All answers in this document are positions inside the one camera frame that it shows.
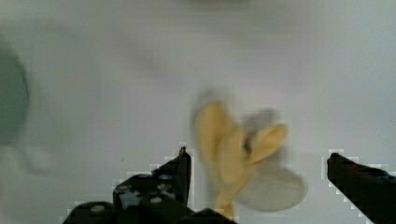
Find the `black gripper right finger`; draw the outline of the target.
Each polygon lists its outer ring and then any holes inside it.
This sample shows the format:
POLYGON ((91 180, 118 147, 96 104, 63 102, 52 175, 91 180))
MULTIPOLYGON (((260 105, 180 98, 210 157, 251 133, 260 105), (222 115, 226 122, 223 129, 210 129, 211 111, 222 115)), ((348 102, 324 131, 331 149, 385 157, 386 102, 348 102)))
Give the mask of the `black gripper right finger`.
POLYGON ((332 153, 327 177, 374 224, 396 223, 394 175, 332 153))

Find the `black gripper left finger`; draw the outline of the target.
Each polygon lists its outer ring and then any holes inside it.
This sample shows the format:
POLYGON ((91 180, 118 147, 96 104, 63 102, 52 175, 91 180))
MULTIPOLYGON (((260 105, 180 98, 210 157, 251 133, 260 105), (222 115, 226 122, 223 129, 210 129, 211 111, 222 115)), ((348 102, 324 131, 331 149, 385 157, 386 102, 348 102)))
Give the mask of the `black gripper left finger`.
POLYGON ((113 201, 76 206, 62 224, 236 224, 206 208, 188 207, 191 156, 182 147, 178 155, 148 174, 119 183, 113 201))

